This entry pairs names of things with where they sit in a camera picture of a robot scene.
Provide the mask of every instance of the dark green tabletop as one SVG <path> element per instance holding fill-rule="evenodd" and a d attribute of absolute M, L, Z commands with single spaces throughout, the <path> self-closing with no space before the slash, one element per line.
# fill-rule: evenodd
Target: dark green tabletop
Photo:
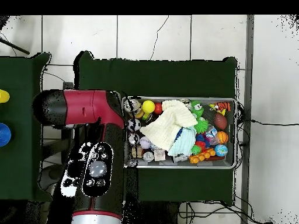
<path fill-rule="evenodd" d="M 129 96 L 235 96 L 235 58 L 223 61 L 75 60 L 80 89 L 125 92 Z M 139 169 L 139 200 L 223 200 L 232 204 L 233 169 Z"/>
<path fill-rule="evenodd" d="M 47 53 L 33 58 L 0 57 L 0 89 L 11 96 L 8 102 L 0 103 L 0 122 L 12 133 L 10 142 L 0 148 L 0 199 L 49 200 L 36 183 L 41 125 L 34 119 L 31 107 L 49 58 Z"/>

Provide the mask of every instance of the blue cup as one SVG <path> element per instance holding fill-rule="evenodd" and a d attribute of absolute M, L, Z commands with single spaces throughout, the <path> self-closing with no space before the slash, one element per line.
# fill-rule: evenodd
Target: blue cup
<path fill-rule="evenodd" d="M 0 123 L 0 147 L 8 144 L 9 140 L 11 140 L 11 131 L 6 124 Z"/>

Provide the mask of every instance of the yellow cup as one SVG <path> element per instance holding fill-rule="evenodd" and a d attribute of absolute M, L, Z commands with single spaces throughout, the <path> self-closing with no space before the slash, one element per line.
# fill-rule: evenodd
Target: yellow cup
<path fill-rule="evenodd" d="M 0 103 L 8 102 L 9 98 L 9 93 L 0 89 Z"/>

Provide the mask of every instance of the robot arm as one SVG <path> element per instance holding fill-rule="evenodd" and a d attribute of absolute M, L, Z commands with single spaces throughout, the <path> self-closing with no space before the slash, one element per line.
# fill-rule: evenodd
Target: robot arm
<path fill-rule="evenodd" d="M 124 119 L 118 97 L 104 90 L 46 90 L 33 111 L 42 124 L 93 124 L 69 154 L 60 193 L 73 198 L 71 224 L 120 224 Z"/>

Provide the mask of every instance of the stuffed toy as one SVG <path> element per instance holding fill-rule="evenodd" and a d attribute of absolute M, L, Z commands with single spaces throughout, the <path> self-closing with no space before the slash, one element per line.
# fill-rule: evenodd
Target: stuffed toy
<path fill-rule="evenodd" d="M 192 100 L 191 107 L 191 113 L 197 121 L 194 128 L 198 134 L 204 133 L 208 129 L 208 121 L 201 116 L 203 114 L 203 106 L 199 100 Z"/>

